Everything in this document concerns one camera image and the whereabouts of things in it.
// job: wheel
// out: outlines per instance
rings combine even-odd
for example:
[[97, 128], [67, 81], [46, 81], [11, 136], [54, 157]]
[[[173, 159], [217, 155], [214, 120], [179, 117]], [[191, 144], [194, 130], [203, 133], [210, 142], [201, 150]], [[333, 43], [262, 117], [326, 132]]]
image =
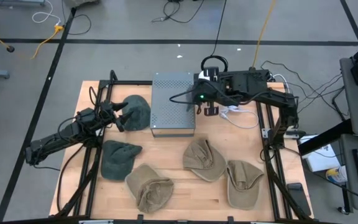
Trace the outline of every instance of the wheel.
[[338, 210], [339, 212], [341, 212], [342, 214], [344, 214], [344, 215], [348, 215], [348, 214], [349, 214], [349, 212], [346, 212], [346, 211], [345, 211], [345, 208], [344, 208], [344, 207], [338, 207], [337, 210]]

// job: white cable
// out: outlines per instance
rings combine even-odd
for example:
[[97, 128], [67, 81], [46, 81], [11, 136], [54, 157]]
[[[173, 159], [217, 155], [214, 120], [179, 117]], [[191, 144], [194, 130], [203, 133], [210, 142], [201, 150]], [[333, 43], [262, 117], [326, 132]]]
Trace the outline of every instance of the white cable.
[[275, 78], [276, 76], [280, 76], [284, 80], [284, 83], [285, 83], [285, 86], [287, 87], [288, 92], [291, 93], [290, 87], [288, 86], [288, 83], [287, 83], [286, 79], [284, 78], [284, 76], [281, 74], [276, 74], [273, 76], [273, 78]]
[[[230, 119], [229, 117], [227, 117], [227, 113], [229, 111], [232, 111], [232, 112], [240, 112], [240, 113], [251, 113], [253, 115], [255, 115], [256, 117], [256, 124], [254, 124], [253, 126], [239, 126], [237, 124], [234, 124]], [[238, 128], [244, 128], [244, 129], [251, 129], [251, 128], [254, 128], [256, 127], [258, 124], [259, 124], [259, 118], [258, 118], [258, 115], [252, 111], [249, 111], [249, 110], [241, 110], [238, 108], [238, 106], [228, 106], [228, 107], [224, 107], [223, 109], [220, 110], [219, 112], [219, 116], [223, 119], [226, 119], [228, 120], [231, 124], [233, 124], [234, 126], [238, 127]]]
[[[53, 15], [52, 14], [52, 12], [53, 12], [53, 6], [52, 6], [52, 3], [50, 3], [50, 1], [48, 1], [48, 0], [45, 0], [47, 3], [49, 3], [49, 5], [50, 5], [50, 12], [49, 13], [47, 13], [47, 12], [36, 12], [36, 13], [34, 13], [33, 15], [32, 15], [32, 20], [35, 22], [35, 23], [43, 23], [43, 22], [45, 22], [50, 16], [52, 16], [52, 17], [55, 17], [55, 18], [57, 18], [59, 21], [56, 23], [56, 25], [59, 25], [60, 23], [61, 23], [61, 19], [58, 17], [58, 16], [55, 16], [55, 15]], [[35, 19], [34, 19], [34, 16], [36, 16], [36, 15], [39, 15], [39, 14], [43, 14], [43, 15], [47, 15], [44, 19], [42, 19], [41, 21], [36, 21]]]

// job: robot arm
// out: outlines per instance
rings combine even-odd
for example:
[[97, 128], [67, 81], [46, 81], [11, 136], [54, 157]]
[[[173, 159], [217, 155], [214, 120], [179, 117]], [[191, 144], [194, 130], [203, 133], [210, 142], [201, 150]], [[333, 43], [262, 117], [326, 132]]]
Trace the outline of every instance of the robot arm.
[[298, 123], [297, 97], [267, 87], [268, 70], [241, 72], [219, 72], [217, 67], [207, 68], [202, 76], [196, 77], [192, 89], [192, 103], [204, 108], [205, 116], [219, 114], [214, 103], [223, 106], [246, 105], [252, 100], [279, 108], [279, 119], [269, 136], [271, 144], [283, 145], [283, 136], [289, 126]]
[[43, 139], [32, 141], [25, 149], [25, 161], [30, 165], [37, 165], [48, 155], [65, 149], [80, 142], [95, 140], [97, 131], [114, 123], [120, 132], [124, 131], [124, 124], [132, 113], [116, 116], [115, 111], [121, 110], [127, 103], [111, 103], [108, 101], [100, 104], [99, 112], [87, 108], [77, 113], [75, 121], [67, 125], [61, 131], [51, 134]]

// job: cap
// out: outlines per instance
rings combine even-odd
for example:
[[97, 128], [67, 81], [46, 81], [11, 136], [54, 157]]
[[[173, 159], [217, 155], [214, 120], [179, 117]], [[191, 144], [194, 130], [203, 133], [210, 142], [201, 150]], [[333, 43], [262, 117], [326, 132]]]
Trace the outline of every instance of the cap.
[[125, 178], [136, 207], [141, 212], [152, 213], [162, 208], [173, 192], [173, 182], [159, 176], [149, 165], [142, 164]]
[[233, 208], [253, 209], [263, 172], [244, 161], [227, 162], [227, 199]]
[[132, 171], [135, 156], [142, 150], [140, 146], [117, 141], [106, 141], [102, 148], [101, 174], [109, 180], [124, 180]]
[[149, 127], [150, 106], [143, 97], [131, 95], [125, 98], [123, 102], [128, 103], [128, 105], [122, 109], [122, 113], [133, 112], [124, 125], [126, 131], [138, 131]]
[[218, 180], [226, 168], [222, 154], [209, 145], [207, 139], [193, 141], [183, 155], [183, 168], [191, 169], [208, 182]]

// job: desk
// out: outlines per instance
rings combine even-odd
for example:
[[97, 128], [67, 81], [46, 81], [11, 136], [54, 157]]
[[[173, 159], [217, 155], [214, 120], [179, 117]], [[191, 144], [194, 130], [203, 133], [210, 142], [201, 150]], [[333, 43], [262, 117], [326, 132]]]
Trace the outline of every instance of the desk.
[[340, 61], [344, 88], [346, 92], [347, 105], [349, 107], [350, 119], [347, 119], [337, 126], [319, 134], [309, 141], [299, 145], [299, 152], [302, 155], [313, 152], [335, 140], [338, 140], [342, 134], [358, 135], [358, 85], [356, 85], [351, 68], [352, 60], [342, 58]]
[[[349, 186], [349, 189], [358, 193], [358, 171], [352, 153], [353, 149], [358, 149], [358, 136], [353, 136], [351, 134], [343, 134], [341, 136], [341, 139], [339, 140], [339, 145], [342, 150], [341, 152], [344, 155], [347, 184]], [[349, 202], [353, 205], [354, 208], [358, 209], [358, 197], [349, 193], [347, 194], [350, 199]]]
[[[282, 83], [269, 83], [270, 87], [283, 91]], [[76, 111], [87, 107], [93, 108], [89, 99], [88, 88], [92, 86], [97, 90], [98, 82], [83, 82]], [[150, 85], [114, 85], [111, 101], [118, 103], [129, 95], [143, 96], [147, 102], [151, 102], [152, 87]], [[254, 102], [242, 106], [245, 109], [257, 112]], [[272, 108], [273, 117], [278, 118], [278, 109]], [[254, 124], [255, 118], [251, 114], [236, 113], [229, 115], [233, 122], [248, 125]], [[240, 129], [219, 116], [205, 117], [200, 114], [196, 117], [196, 131], [193, 138], [153, 138], [150, 129], [136, 132], [120, 133], [115, 127], [107, 129], [104, 141], [129, 142], [143, 147], [142, 152], [136, 157], [134, 167], [143, 163], [149, 163], [157, 171], [173, 179], [175, 186], [172, 198], [166, 206], [153, 213], [144, 214], [146, 220], [227, 220], [233, 216], [236, 221], [273, 221], [272, 203], [269, 194], [267, 175], [260, 182], [260, 191], [257, 204], [253, 210], [244, 211], [231, 208], [227, 202], [226, 177], [213, 183], [205, 182], [189, 170], [183, 170], [182, 155], [189, 143], [198, 137], [208, 137], [211, 145], [216, 147], [227, 159], [240, 159], [257, 166], [265, 171], [265, 164], [259, 158], [262, 149], [261, 133], [259, 128]], [[286, 147], [297, 150], [296, 141], [286, 140]], [[79, 148], [79, 145], [66, 149], [63, 164]], [[61, 206], [66, 203], [78, 187], [81, 167], [85, 150], [83, 149], [67, 165], [62, 180]], [[300, 157], [295, 153], [282, 151], [282, 164], [286, 182], [301, 182], [310, 204], [308, 188], [303, 173]], [[85, 212], [88, 190], [83, 194], [80, 214]], [[277, 189], [277, 200], [281, 217], [285, 217], [282, 196]], [[53, 198], [50, 214], [56, 214], [56, 194]], [[101, 177], [100, 169], [96, 190], [94, 193], [91, 218], [105, 219], [131, 219], [135, 220], [141, 214], [135, 207], [135, 200], [130, 196], [123, 182], [114, 182]]]

